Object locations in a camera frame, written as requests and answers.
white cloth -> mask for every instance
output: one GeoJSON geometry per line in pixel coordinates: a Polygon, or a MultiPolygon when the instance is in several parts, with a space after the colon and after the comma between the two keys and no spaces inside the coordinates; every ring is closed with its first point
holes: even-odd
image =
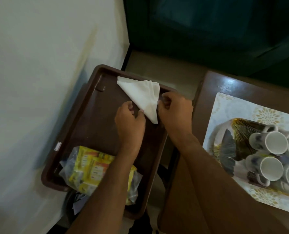
{"type": "Polygon", "coordinates": [[[131,100],[144,111],[144,114],[153,124],[158,123],[156,108],[160,85],[150,80],[134,80],[124,77],[117,77],[117,84],[131,98],[131,100]]]}

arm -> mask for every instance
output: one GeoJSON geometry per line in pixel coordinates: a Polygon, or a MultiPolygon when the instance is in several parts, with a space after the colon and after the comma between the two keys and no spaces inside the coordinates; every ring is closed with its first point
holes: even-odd
{"type": "Polygon", "coordinates": [[[212,233],[289,233],[241,188],[192,134],[192,102],[168,92],[159,116],[188,165],[195,194],[212,233]]]}
{"type": "Polygon", "coordinates": [[[67,234],[118,233],[127,197],[129,172],[145,132],[143,111],[138,112],[137,118],[133,113],[131,101],[118,109],[115,123],[121,144],[119,153],[67,234]]]}

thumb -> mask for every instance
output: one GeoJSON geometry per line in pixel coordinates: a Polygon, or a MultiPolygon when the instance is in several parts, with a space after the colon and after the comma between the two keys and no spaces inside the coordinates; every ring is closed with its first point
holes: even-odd
{"type": "Polygon", "coordinates": [[[162,100],[158,101],[158,115],[161,117],[161,115],[165,112],[166,107],[165,104],[162,100]]]}
{"type": "Polygon", "coordinates": [[[138,115],[136,118],[137,121],[145,121],[145,113],[142,109],[138,111],[138,115]]]}

napkin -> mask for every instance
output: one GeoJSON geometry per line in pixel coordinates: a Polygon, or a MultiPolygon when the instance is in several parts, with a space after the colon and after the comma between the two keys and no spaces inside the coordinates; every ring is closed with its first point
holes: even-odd
{"type": "Polygon", "coordinates": [[[117,84],[131,98],[131,100],[144,111],[144,114],[153,124],[158,123],[156,107],[158,106],[158,96],[160,85],[150,80],[134,80],[117,77],[117,84]]]}

clear plastic wrapper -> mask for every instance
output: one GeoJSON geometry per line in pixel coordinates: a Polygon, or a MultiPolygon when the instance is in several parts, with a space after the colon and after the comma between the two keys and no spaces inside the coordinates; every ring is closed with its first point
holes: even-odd
{"type": "MultiPolygon", "coordinates": [[[[74,147],[68,160],[60,161],[59,175],[80,193],[91,195],[104,177],[114,156],[84,146],[74,147]]],[[[142,175],[133,165],[129,173],[126,205],[135,204],[142,175]]]]}

